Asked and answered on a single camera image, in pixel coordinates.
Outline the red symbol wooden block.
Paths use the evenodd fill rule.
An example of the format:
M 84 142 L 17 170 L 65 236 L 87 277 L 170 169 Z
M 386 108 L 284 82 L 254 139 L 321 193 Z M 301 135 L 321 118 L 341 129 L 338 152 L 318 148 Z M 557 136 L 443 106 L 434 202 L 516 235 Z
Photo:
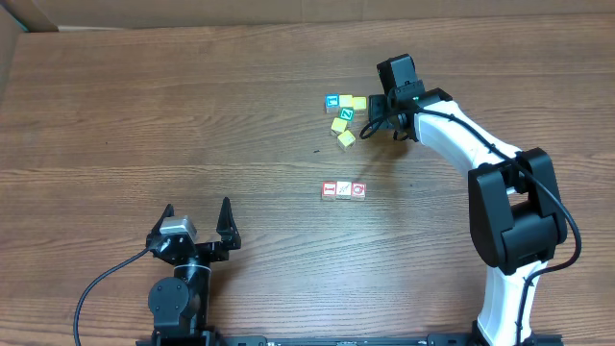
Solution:
M 364 200 L 366 197 L 366 184 L 352 182 L 351 185 L 351 199 L 352 200 Z

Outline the red letter wooden block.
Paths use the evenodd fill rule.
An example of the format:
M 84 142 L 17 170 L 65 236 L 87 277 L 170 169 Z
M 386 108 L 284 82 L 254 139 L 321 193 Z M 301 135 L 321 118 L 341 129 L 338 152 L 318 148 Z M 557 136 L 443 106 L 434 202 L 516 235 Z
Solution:
M 337 183 L 335 181 L 325 181 L 321 187 L 321 197 L 323 200 L 335 200 Z

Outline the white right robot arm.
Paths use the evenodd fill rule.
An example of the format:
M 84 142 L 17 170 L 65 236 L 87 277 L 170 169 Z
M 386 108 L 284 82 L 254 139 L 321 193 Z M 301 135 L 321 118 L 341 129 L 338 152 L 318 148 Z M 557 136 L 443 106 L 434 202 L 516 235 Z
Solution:
M 487 266 L 483 305 L 469 345 L 558 345 L 529 325 L 541 276 L 555 249 L 578 227 L 561 202 L 554 166 L 540 148 L 523 151 L 490 135 L 440 88 L 421 81 L 371 95 L 368 137 L 385 128 L 441 155 L 467 180 L 470 235 Z

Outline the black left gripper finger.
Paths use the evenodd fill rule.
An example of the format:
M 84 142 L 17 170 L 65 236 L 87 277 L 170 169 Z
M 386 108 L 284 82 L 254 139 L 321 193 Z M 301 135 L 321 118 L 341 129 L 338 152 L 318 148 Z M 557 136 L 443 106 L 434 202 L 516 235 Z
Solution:
M 162 222 L 164 221 L 165 218 L 168 217 L 172 217 L 175 215 L 174 212 L 174 207 L 172 204 L 167 204 L 164 211 L 162 212 L 162 215 L 160 216 L 159 220 L 156 222 L 156 224 L 154 225 L 154 227 L 152 228 L 150 235 L 151 236 L 157 236 L 160 235 L 160 227 L 162 225 Z
M 216 232 L 221 236 L 221 245 L 225 249 L 238 250 L 241 248 L 241 237 L 234 222 L 232 205 L 229 197 L 223 199 L 218 216 Z

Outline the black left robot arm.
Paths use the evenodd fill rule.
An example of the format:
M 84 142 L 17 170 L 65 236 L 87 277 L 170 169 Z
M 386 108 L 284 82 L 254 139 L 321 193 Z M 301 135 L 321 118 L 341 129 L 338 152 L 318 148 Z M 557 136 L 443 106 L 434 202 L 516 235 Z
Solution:
M 232 205 L 224 198 L 218 216 L 216 241 L 196 240 L 197 231 L 188 216 L 177 216 L 172 205 L 146 237 L 153 257 L 173 267 L 173 275 L 156 282 L 148 294 L 154 319 L 149 340 L 141 345 L 214 345 L 220 339 L 208 325 L 210 265 L 226 261 L 241 247 Z

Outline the plain cream wooden block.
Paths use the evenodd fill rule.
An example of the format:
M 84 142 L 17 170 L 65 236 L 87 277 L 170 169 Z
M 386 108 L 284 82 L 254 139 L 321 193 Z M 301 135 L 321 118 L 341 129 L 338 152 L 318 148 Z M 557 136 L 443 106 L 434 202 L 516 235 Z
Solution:
M 337 181 L 335 198 L 341 200 L 350 200 L 352 198 L 352 182 Z

